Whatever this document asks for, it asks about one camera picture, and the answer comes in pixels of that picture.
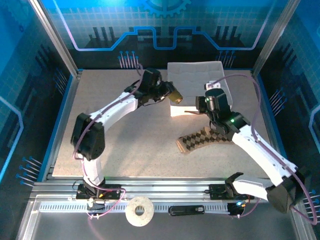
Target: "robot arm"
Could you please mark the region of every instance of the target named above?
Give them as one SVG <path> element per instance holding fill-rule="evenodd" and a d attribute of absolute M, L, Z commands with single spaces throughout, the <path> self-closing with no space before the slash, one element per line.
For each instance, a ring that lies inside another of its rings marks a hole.
<path fill-rule="evenodd" d="M 166 97 L 177 104 L 183 97 L 172 82 L 163 81 L 161 73 L 153 68 L 147 68 L 142 76 L 141 84 L 135 89 L 134 82 L 113 102 L 89 115 L 81 113 L 75 122 L 71 144 L 76 147 L 85 128 L 97 119 L 85 133 L 77 153 L 83 156 L 85 169 L 84 185 L 93 195 L 100 196 L 101 191 L 95 186 L 103 186 L 105 182 L 101 171 L 100 157 L 105 149 L 105 134 L 107 130 L 122 117 L 146 104 L 149 100 L 162 102 Z"/>
<path fill-rule="evenodd" d="M 225 181 L 228 195 L 251 195 L 269 201 L 282 213 L 287 213 L 291 206 L 303 198 L 303 190 L 290 174 L 291 169 L 299 179 L 308 184 L 310 172 L 297 166 L 281 156 L 256 131 L 256 140 L 252 134 L 250 122 L 238 112 L 230 110 L 225 92 L 217 86 L 206 91 L 205 96 L 196 97 L 196 108 L 209 117 L 210 125 L 227 136 L 236 145 L 246 151 L 265 171 L 269 179 L 245 176 L 237 172 Z M 281 165 L 275 157 L 285 164 Z"/>

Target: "brown checkered fabric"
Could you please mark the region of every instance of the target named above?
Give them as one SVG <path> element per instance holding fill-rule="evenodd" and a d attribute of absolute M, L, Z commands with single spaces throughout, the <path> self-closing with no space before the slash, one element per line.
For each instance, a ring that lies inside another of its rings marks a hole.
<path fill-rule="evenodd" d="M 182 153 L 188 153 L 209 144 L 231 143 L 231 141 L 229 141 L 226 136 L 212 129 L 206 132 L 203 128 L 197 132 L 179 137 L 176 143 Z"/>

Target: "white tape roll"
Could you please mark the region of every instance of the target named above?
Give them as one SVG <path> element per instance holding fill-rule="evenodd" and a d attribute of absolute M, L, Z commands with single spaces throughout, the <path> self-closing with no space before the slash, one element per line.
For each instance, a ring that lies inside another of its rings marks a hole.
<path fill-rule="evenodd" d="M 142 207 L 142 215 L 136 214 L 136 208 Z M 151 200 L 145 196 L 136 196 L 130 200 L 125 209 L 126 219 L 136 227 L 147 225 L 154 216 L 155 208 Z"/>

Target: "gray table surface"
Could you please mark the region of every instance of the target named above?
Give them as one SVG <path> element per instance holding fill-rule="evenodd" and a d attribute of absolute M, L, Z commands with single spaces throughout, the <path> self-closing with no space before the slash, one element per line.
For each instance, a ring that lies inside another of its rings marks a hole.
<path fill-rule="evenodd" d="M 225 75 L 250 74 L 248 70 L 226 70 Z M 167 71 L 161 70 L 167 79 Z M 81 164 L 72 159 L 71 134 L 78 114 L 92 113 L 104 107 L 132 82 L 135 70 L 84 70 L 78 85 L 68 123 L 55 163 L 53 176 L 82 176 Z M 252 119 L 258 103 L 253 84 L 238 77 L 227 81 L 233 111 Z M 227 178 L 236 172 L 266 177 L 251 157 L 235 144 L 211 144 L 185 155 L 176 139 L 209 125 L 205 115 L 170 117 L 170 102 L 140 107 L 116 122 L 106 133 L 101 165 L 110 177 L 200 177 Z M 257 131 L 267 141 L 268 134 L 261 112 Z"/>

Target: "blue wall panel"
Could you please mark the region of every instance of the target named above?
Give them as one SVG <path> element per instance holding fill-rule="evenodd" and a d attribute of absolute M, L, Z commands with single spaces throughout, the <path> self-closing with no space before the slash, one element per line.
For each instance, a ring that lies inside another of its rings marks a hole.
<path fill-rule="evenodd" d="M 84 69 L 133 68 L 136 57 L 146 67 L 221 60 L 225 68 L 252 68 L 286 3 L 43 2 L 77 66 Z"/>
<path fill-rule="evenodd" d="M 24 160 L 41 165 L 70 74 L 28 1 L 0 0 L 0 32 L 0 239 L 11 240 L 38 175 Z"/>
<path fill-rule="evenodd" d="M 319 10 L 319 0 L 300 2 L 260 73 L 288 159 L 312 171 L 311 185 L 317 194 L 320 191 Z"/>

